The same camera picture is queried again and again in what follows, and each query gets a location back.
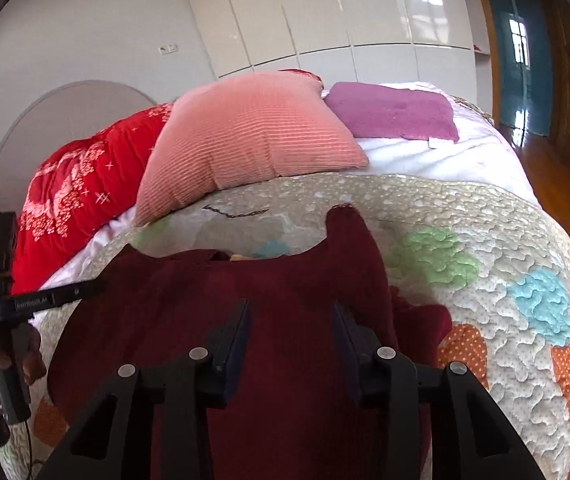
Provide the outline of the red snowflake duvet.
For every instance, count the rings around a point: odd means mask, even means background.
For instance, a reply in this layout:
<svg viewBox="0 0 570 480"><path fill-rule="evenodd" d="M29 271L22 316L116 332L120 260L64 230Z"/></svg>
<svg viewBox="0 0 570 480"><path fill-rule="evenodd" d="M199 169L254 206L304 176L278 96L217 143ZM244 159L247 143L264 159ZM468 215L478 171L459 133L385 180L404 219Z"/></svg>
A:
<svg viewBox="0 0 570 480"><path fill-rule="evenodd" d="M173 104L140 110L72 141L37 169L18 216L13 294L39 289L92 237L130 209Z"/></svg>

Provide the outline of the pink ribbed pillow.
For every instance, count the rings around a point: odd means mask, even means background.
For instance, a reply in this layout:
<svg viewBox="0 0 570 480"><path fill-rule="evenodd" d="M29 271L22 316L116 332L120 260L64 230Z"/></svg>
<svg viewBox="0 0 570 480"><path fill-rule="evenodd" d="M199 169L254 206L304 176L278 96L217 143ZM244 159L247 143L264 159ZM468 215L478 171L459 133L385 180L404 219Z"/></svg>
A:
<svg viewBox="0 0 570 480"><path fill-rule="evenodd" d="M205 195L278 177L362 169L369 159L305 70L251 73L174 102L149 156L134 223L145 226Z"/></svg>

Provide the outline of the grey arched headboard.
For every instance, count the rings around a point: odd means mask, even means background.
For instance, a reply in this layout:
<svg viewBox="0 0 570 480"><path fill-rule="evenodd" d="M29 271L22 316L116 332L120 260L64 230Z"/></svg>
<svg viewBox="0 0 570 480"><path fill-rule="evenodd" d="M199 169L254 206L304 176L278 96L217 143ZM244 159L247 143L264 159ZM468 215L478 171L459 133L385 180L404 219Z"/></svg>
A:
<svg viewBox="0 0 570 480"><path fill-rule="evenodd" d="M32 175L56 150L155 104L128 84L97 79L44 93L16 117L0 143L0 212L20 211Z"/></svg>

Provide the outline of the dark red fleece garment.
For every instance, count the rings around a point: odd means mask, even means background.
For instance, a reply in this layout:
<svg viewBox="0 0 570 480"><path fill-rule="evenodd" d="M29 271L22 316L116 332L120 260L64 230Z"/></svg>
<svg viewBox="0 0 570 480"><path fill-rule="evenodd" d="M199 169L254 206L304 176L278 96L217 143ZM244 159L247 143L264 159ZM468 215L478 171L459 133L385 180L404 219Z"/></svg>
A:
<svg viewBox="0 0 570 480"><path fill-rule="evenodd" d="M208 415L215 476L364 478L374 419L349 390L335 307L426 365L436 363L452 321L447 308L414 306L389 285L355 208L332 208L325 226L314 248L268 260L122 249L102 272L102 292L78 304L58 341L48 373L55 408L73 422L119 366L173 361L204 344L246 300L251 324L238 387L226 408Z"/></svg>

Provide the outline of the patchwork heart quilt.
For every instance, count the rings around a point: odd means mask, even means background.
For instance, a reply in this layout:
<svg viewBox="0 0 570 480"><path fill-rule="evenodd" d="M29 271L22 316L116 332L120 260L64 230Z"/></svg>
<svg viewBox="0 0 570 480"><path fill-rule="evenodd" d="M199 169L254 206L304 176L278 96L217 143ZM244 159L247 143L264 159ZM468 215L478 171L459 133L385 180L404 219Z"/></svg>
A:
<svg viewBox="0 0 570 480"><path fill-rule="evenodd" d="M388 281L432 300L453 327L440 359L488 387L547 479L570 471L570 238L539 205L491 184L401 174L309 174L215 192L128 226L56 272L94 278L127 243L160 256L220 248L297 254L317 244L332 206L361 212Z"/></svg>

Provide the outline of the magenta fleece cushion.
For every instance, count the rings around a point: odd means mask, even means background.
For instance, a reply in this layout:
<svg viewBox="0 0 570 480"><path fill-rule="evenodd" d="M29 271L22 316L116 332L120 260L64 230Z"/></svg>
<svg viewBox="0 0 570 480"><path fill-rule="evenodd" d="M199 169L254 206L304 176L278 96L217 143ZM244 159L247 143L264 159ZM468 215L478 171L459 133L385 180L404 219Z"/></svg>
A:
<svg viewBox="0 0 570 480"><path fill-rule="evenodd" d="M460 139L450 101L438 92L337 82L324 102L357 139Z"/></svg>

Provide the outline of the teal glass door panel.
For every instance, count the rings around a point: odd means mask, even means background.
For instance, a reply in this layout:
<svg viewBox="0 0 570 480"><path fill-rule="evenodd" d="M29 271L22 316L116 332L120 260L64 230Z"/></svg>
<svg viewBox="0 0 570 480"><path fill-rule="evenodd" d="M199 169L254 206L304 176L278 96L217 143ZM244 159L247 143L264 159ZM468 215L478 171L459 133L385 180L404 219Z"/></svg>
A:
<svg viewBox="0 0 570 480"><path fill-rule="evenodd" d="M489 0L498 45L500 119L520 144L552 126L553 64L541 0Z"/></svg>

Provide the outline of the white glossy wardrobe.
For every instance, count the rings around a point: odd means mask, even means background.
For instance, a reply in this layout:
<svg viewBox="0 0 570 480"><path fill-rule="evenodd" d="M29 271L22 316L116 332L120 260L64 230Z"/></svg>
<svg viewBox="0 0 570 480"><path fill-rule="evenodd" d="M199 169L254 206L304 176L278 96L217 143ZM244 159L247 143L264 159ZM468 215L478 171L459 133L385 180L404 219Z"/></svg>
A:
<svg viewBox="0 0 570 480"><path fill-rule="evenodd" d="M336 81L474 92L465 0L189 0L215 76L299 67Z"/></svg>

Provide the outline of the white wall socket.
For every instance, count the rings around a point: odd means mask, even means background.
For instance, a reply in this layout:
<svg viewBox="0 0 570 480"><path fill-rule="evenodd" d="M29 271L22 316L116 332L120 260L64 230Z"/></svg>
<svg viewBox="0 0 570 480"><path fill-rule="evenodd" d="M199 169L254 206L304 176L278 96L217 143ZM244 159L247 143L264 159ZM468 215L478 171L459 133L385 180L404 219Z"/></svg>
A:
<svg viewBox="0 0 570 480"><path fill-rule="evenodd" d="M164 46L160 46L158 48L158 52L161 55L168 55L175 53L179 50L179 47L176 44L165 44Z"/></svg>

